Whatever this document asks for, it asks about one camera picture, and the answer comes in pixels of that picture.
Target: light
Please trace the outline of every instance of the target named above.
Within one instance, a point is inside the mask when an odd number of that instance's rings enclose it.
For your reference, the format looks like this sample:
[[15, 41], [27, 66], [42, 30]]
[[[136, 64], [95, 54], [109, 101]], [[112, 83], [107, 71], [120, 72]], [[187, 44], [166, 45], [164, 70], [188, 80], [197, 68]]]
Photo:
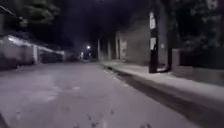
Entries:
[[91, 49], [91, 46], [87, 45], [87, 46], [86, 46], [86, 49], [87, 49], [87, 50], [90, 50], [90, 49]]

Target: wall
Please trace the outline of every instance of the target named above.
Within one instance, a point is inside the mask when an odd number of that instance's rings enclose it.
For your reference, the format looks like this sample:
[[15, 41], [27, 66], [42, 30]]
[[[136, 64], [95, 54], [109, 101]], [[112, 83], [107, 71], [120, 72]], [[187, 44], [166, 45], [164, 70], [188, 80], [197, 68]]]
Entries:
[[165, 11], [164, 5], [159, 3], [159, 15], [158, 15], [158, 38], [159, 38], [159, 48], [158, 48], [158, 61], [159, 65], [164, 67], [168, 62], [168, 47], [167, 47], [167, 13]]
[[121, 59], [140, 65], [148, 65], [150, 54], [148, 19], [135, 22], [128, 29], [121, 30], [118, 33], [117, 37], [120, 39]]
[[61, 52], [30, 44], [16, 37], [4, 37], [0, 42], [0, 70], [15, 69], [24, 65], [63, 61]]
[[4, 15], [0, 14], [0, 35], [3, 34]]

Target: utility pole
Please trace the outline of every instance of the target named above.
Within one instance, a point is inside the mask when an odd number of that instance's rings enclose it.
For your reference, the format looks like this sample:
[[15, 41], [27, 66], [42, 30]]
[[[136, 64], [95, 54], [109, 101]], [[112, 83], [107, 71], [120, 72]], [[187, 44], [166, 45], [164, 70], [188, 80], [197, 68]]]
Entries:
[[150, 12], [150, 33], [151, 38], [149, 41], [150, 46], [150, 62], [149, 62], [149, 73], [157, 73], [158, 67], [158, 4], [157, 0], [154, 0], [153, 8]]
[[98, 39], [97, 55], [98, 55], [98, 61], [100, 61], [100, 39]]

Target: street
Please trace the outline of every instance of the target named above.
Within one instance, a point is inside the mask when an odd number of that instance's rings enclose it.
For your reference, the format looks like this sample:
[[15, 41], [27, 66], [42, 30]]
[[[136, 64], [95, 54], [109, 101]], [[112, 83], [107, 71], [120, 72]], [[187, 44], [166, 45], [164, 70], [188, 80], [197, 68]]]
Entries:
[[198, 128], [94, 63], [0, 74], [0, 112], [10, 128]]

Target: road surface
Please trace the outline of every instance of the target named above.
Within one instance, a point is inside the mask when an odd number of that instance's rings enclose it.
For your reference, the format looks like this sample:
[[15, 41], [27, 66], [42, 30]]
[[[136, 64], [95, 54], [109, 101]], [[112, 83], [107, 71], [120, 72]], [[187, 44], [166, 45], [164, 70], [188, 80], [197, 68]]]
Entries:
[[90, 63], [0, 74], [0, 112], [11, 128], [198, 128]]

